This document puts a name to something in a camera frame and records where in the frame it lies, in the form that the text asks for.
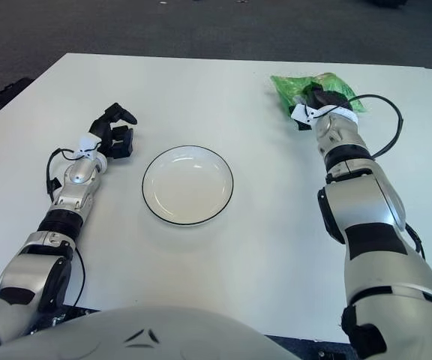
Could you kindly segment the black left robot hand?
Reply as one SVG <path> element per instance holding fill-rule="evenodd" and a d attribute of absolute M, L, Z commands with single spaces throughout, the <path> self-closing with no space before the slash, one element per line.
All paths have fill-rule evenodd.
<path fill-rule="evenodd" d="M 137 125 L 137 119 L 129 111 L 114 103 L 89 128 L 91 134 L 100 138 L 97 150 L 107 158 L 129 158 L 133 152 L 134 129 L 127 125 L 112 126 L 119 121 Z"/>

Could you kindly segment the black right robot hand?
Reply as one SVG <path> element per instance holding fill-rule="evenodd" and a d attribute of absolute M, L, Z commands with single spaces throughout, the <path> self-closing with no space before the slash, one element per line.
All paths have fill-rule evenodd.
<path fill-rule="evenodd" d="M 300 95 L 295 96 L 295 105 L 289 107 L 289 114 L 299 131 L 309 131 L 317 119 L 331 112 L 332 108 L 353 111 L 344 94 L 325 90 L 322 85 L 311 82 L 302 89 Z"/>

